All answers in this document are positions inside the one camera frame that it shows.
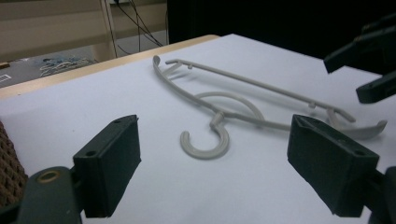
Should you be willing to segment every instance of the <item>cable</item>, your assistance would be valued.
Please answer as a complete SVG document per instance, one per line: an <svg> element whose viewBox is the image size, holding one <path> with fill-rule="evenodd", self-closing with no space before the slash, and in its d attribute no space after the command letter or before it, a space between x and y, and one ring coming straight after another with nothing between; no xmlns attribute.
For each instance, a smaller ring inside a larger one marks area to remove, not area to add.
<svg viewBox="0 0 396 224"><path fill-rule="evenodd" d="M134 11L136 12L136 21L137 21L137 36L138 36L138 43L139 43L139 52L141 52L141 43L140 43L140 25L139 25L139 17L137 16L137 9L136 9L136 5L134 4L133 1L129 0L129 2L131 3L132 8L134 9Z"/></svg>
<svg viewBox="0 0 396 224"><path fill-rule="evenodd" d="M136 12L136 15L137 15L137 17L142 21L142 23L143 23L143 25L145 26L145 28L144 27L142 27L142 26L140 26L131 16L129 16L128 15L128 13L126 13L123 9L122 9L122 7L120 6L120 4L117 4L117 6L119 7L119 9L138 27L138 28L140 28L143 32L144 32L144 36L149 40L149 41L151 41L152 43L154 43L155 45L157 45L158 47L162 47L163 46L163 44L160 42L160 41L158 41L152 34L151 34L151 32L149 31L149 29L147 29L147 26L146 26L146 24L142 21L142 19L140 18L140 16L138 15L138 13Z"/></svg>
<svg viewBox="0 0 396 224"><path fill-rule="evenodd" d="M105 2L105 6L106 6L107 19L108 19L108 26L110 27L111 40L112 40L112 42L113 42L113 48L114 48L114 52L115 52L115 54L116 54L116 58L118 58L119 55L117 55L116 40L114 39L113 29L111 28L111 19L110 19L110 15L108 15L107 2Z"/></svg>
<svg viewBox="0 0 396 224"><path fill-rule="evenodd" d="M119 47L119 49L122 50L122 52L124 52L124 53L126 53L126 54L128 54L128 55L131 55L131 54L132 54L132 53L126 51L125 49L123 49L120 45L117 45L117 47Z"/></svg>
<svg viewBox="0 0 396 224"><path fill-rule="evenodd" d="M136 13L136 16L142 21L144 27L145 27L146 30L148 31L148 35L151 36L151 38L153 38L153 39L159 44L159 46L162 46L163 44L162 44L160 41L158 41L157 39L154 38L154 36L151 34L151 31L149 30L149 28L146 26L145 22L144 22L144 21L142 20L142 18L140 17L139 13L137 12L136 4L134 3L134 0L129 0L129 1L131 2L131 4L133 4L133 6L134 6L134 11L135 11L135 13Z"/></svg>

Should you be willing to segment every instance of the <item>hanger hook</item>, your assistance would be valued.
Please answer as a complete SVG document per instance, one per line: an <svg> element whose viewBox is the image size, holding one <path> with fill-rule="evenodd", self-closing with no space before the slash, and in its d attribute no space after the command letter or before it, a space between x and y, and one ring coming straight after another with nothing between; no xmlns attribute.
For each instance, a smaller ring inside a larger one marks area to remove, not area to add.
<svg viewBox="0 0 396 224"><path fill-rule="evenodd" d="M183 150L195 159L212 160L223 156L228 151L228 143L230 136L223 126L219 125L224 120L224 114L218 112L215 117L210 121L210 129L219 135L219 144L210 150L201 150L194 147L190 143L190 133L183 132L180 136L180 144Z"/></svg>

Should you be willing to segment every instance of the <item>white table surface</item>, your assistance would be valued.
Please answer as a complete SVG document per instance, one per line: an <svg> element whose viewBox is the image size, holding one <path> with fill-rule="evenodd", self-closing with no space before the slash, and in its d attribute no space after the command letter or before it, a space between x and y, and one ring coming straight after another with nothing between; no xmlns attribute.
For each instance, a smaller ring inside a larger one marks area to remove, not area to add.
<svg viewBox="0 0 396 224"><path fill-rule="evenodd" d="M380 155L379 171L396 163L396 97L361 105L355 92L377 75L348 67L327 75L322 60L238 35L160 56L162 69L166 60L184 59L336 105L357 119L357 127L387 119L378 137L359 142ZM323 109L226 77L186 67L176 73L173 81L185 90L238 93L271 121L290 124L293 114L326 119ZM211 101L249 113L229 100ZM151 59L0 101L0 120L28 175L71 168L73 155L110 121L131 114L139 117L142 162L113 216L84 223L367 223L367 208L361 218L332 215L288 163L287 132L226 119L229 152L213 161L189 157L179 144L181 132L190 131L198 148L214 147L218 138L208 126L213 113L170 90Z"/></svg>

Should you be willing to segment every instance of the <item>clothes hanger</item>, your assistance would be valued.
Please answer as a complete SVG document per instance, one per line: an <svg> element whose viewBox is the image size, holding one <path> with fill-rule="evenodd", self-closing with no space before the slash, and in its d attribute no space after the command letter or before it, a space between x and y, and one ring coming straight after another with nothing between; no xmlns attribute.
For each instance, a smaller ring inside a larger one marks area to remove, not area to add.
<svg viewBox="0 0 396 224"><path fill-rule="evenodd" d="M201 160L211 160L215 159L218 157L223 156L227 150L228 150L228 145L230 141L230 136L227 133L227 130L220 125L220 123L225 119L225 118L234 118L234 119L241 119L246 122L250 122L256 125L260 125L263 127L268 127L268 128L275 128L283 131L289 131L290 130L290 125L287 124L282 124L282 123L277 123L277 122L272 122L268 121L264 118L260 110L250 101L247 99L240 97L236 94L233 93L228 93L228 92L204 92L200 93L197 95L193 95L187 91L184 91L181 89L178 85L176 85L174 82L172 82L168 77L176 71L179 67L182 65L187 65L189 69L192 69L193 67L199 68L202 70L206 70L208 72L212 72L217 75L222 75L225 77L233 78L242 82L246 82L248 84L267 89L268 91L274 91L279 94L288 96L290 98L293 98L295 100L299 100L302 102L308 103L308 105L312 108L315 107L321 107L327 111L327 114L329 116L329 121L332 127L334 129L338 130L341 133L346 134L347 136L355 139L367 139L367 138L372 138L374 136L377 136L380 134L384 129L385 126L387 125L386 120L381 120L379 121L375 126L369 126L369 127L364 127L364 128L353 128L353 129L348 129L344 128L341 125L340 120L337 118L337 114L344 119L346 119L348 122L355 122L355 118L353 118L350 114L348 114L345 110L335 107L333 105L328 105L325 103L322 103L320 101L316 101L314 99L296 94L291 91L285 91L280 88L259 82L254 79L250 79L247 77L241 77L233 73L229 73L226 71L219 70L217 68L209 67L206 65L198 64L198 63L193 63L193 62L188 62L180 59L174 59L165 62L166 64L173 64L171 67L161 70L160 69L160 62L161 58L159 56L154 56L153 57L153 67L154 70L157 74L157 76L164 82L166 83L169 87L171 87L174 91L182 95L183 97L186 97L187 99L195 102L198 105L202 105L210 110L212 110L215 113L215 117L211 120L209 126L212 131L217 133L219 135L219 144L210 149L210 150L201 150L196 147L194 147L190 143L190 134L189 132L183 132L180 136L180 144L183 148L183 150L190 156L196 158L196 159L201 159ZM254 114L254 117L249 117L243 114L235 113L226 109L223 109L219 106L213 105L209 103L208 101L203 100L202 98L205 97L210 97L210 96L222 96L222 97L227 97L234 99L235 101L238 101L244 105L246 105Z"/></svg>

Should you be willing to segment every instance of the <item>wooden table edge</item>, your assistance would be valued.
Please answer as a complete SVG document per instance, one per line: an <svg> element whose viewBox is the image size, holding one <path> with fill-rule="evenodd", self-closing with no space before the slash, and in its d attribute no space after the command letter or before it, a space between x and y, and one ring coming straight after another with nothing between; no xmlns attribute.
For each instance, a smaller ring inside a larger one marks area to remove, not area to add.
<svg viewBox="0 0 396 224"><path fill-rule="evenodd" d="M27 82L22 82L12 86L4 87L0 89L0 99L6 99L8 97L21 95L30 91L40 90L52 85L56 85L68 80L72 80L78 77L84 77L93 73L104 71L113 67L117 67L127 63L137 62L143 59L147 59L157 54L163 54L166 52L183 49L196 44L200 44L212 39L219 38L217 35L204 35L196 37L190 40L181 41L175 44L163 46L156 49L150 49L129 56L121 57L118 59L109 60L102 63L96 63L90 66L82 67L79 69L63 72L61 74L41 77Z"/></svg>

